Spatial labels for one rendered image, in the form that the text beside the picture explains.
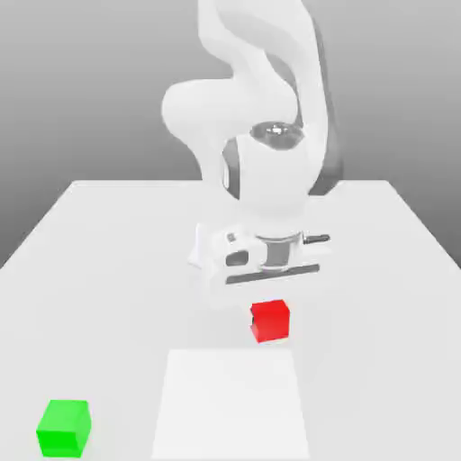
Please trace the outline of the small green cube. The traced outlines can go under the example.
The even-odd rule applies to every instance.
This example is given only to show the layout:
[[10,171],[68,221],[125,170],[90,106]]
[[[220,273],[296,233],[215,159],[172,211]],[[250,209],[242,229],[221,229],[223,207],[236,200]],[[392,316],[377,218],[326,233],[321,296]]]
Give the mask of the small green cube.
[[50,400],[36,429],[42,455],[80,458],[91,428],[88,401]]

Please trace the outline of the small red cube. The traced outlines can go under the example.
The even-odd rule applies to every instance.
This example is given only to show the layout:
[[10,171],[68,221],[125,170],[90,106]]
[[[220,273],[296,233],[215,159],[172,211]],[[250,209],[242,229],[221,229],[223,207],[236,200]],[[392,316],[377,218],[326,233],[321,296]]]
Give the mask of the small red cube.
[[253,303],[250,329],[257,343],[286,339],[290,330],[290,310],[284,300]]

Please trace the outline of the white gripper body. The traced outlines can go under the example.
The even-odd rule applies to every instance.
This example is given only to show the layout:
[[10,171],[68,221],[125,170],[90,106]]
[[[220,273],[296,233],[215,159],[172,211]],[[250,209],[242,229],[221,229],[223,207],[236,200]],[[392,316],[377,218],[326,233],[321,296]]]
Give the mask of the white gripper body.
[[321,266],[314,263],[279,272],[213,275],[209,277],[209,306],[223,310],[252,303],[303,299],[318,288],[320,269]]

